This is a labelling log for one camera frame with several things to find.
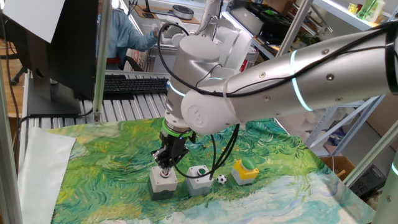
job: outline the yellow block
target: yellow block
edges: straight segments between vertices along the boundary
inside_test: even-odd
[[[242,160],[236,161],[234,168],[236,169],[236,171],[238,172],[238,174],[242,180],[256,178],[259,173],[259,170],[257,168],[255,168],[254,170],[247,170],[247,169],[243,168]]]

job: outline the computer monitor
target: computer monitor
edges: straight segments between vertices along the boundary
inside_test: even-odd
[[[98,0],[65,0],[51,43],[27,30],[28,114],[80,114],[76,96],[93,98],[97,20]]]

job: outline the painted mat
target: painted mat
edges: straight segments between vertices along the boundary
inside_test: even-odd
[[[51,129],[76,137],[52,223],[369,223],[374,211],[307,149],[273,120],[249,122],[226,164],[227,183],[213,184],[210,193],[189,196],[177,174],[173,199],[153,202],[147,181],[156,166],[150,152],[160,147],[162,119],[142,119]],[[221,154],[232,128],[215,135]],[[209,136],[187,144],[178,164],[211,167]],[[231,168],[237,159],[252,157],[259,175],[252,185],[238,186]]]

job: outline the black mount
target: black mount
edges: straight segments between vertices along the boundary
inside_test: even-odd
[[[193,133],[190,137],[179,138],[164,134],[160,132],[160,140],[162,140],[162,147],[159,150],[152,151],[152,155],[155,156],[155,160],[162,169],[173,167],[172,152],[174,156],[174,162],[177,164],[181,159],[189,152],[185,146],[187,139],[191,140],[192,143],[196,141],[196,134]]]

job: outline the small ball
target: small ball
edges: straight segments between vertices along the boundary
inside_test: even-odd
[[[226,177],[224,176],[224,175],[219,175],[218,177],[217,177],[217,182],[219,183],[219,184],[225,184],[225,182],[226,182]]]

